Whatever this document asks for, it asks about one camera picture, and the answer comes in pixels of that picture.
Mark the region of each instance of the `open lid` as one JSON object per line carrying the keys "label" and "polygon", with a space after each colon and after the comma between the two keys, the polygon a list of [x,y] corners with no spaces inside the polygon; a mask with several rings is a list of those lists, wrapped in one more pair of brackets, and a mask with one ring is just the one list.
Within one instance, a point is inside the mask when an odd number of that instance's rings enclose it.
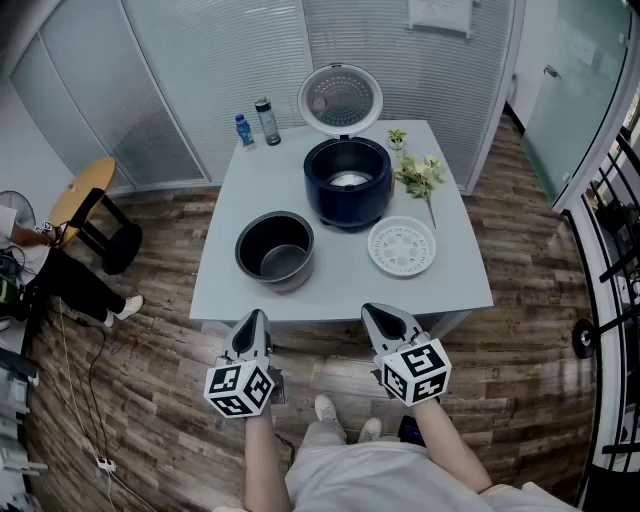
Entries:
{"label": "open lid", "polygon": [[331,64],[311,73],[298,91],[298,110],[316,130],[339,137],[356,135],[376,122],[382,89],[364,69]]}

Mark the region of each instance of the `blue bottle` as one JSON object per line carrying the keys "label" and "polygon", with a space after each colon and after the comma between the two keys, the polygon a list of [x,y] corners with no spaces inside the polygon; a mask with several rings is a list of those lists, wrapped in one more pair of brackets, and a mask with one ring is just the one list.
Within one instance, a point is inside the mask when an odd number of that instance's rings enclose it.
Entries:
{"label": "blue bottle", "polygon": [[236,116],[236,131],[242,139],[242,145],[245,149],[252,148],[255,145],[253,135],[251,135],[251,126],[242,114]]}

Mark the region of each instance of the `white sneaker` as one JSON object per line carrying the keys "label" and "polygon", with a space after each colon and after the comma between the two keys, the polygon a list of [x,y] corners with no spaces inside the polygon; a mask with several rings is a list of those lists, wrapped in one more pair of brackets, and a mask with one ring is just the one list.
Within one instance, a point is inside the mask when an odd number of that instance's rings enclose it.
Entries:
{"label": "white sneaker", "polygon": [[360,431],[359,443],[369,443],[376,441],[382,434],[382,422],[378,418],[370,418]]}
{"label": "white sneaker", "polygon": [[333,405],[331,398],[327,395],[316,396],[316,414],[320,421],[335,421],[340,425],[336,414],[336,406]]}
{"label": "white sneaker", "polygon": [[104,321],[104,325],[111,328],[113,327],[113,312],[107,309],[107,319]]}
{"label": "white sneaker", "polygon": [[115,313],[118,320],[124,320],[129,318],[134,313],[140,311],[142,307],[143,299],[142,295],[136,295],[135,297],[127,297],[124,309],[120,313]]}

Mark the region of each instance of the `white tray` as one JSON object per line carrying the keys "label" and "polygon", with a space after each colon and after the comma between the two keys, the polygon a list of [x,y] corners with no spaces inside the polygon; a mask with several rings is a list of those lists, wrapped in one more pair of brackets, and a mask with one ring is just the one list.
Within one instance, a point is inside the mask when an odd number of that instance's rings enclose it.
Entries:
{"label": "white tray", "polygon": [[376,265],[394,276],[415,276],[436,256],[431,230],[412,217],[387,217],[369,232],[369,255]]}

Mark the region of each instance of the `white table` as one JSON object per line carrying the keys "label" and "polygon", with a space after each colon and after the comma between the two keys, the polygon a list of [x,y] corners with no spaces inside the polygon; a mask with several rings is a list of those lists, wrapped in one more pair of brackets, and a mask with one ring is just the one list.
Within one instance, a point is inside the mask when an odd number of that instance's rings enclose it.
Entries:
{"label": "white table", "polygon": [[[191,318],[235,322],[262,309],[272,322],[360,319],[366,302],[389,304],[414,315],[443,313],[432,329],[442,337],[472,310],[493,306],[489,282],[467,211],[440,147],[426,121],[378,121],[360,134],[387,147],[389,128],[408,133],[406,149],[426,153],[447,169],[446,182],[432,195],[437,229],[436,257],[423,273],[398,279],[382,272],[367,251],[369,229],[347,233],[325,226],[313,212],[304,188],[303,162],[325,140],[310,127],[282,130],[282,142],[245,151],[240,144],[229,164],[211,219],[191,304]],[[392,165],[397,155],[389,150]],[[260,215],[288,210],[304,217],[315,235],[314,270],[297,290],[278,294],[243,274],[235,261],[242,229]],[[433,228],[424,200],[413,199],[396,182],[384,217],[407,215]]]}

